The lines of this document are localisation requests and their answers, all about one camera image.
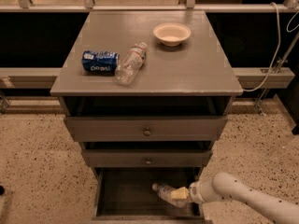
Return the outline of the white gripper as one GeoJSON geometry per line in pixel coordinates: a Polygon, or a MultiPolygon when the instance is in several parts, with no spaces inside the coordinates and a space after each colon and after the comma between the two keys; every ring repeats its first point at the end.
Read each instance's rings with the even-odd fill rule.
{"type": "Polygon", "coordinates": [[[189,196],[194,203],[204,203],[206,200],[202,191],[203,183],[201,181],[192,182],[189,189],[181,187],[171,191],[173,200],[187,200],[189,196]]]}

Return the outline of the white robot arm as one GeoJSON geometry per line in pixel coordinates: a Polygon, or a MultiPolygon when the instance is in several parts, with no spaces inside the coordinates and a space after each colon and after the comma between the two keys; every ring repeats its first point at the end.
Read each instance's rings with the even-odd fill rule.
{"type": "Polygon", "coordinates": [[[171,192],[172,200],[190,203],[237,201],[268,218],[274,224],[299,224],[299,205],[250,188],[228,173],[217,173],[206,181],[196,181],[188,188],[171,192]]]}

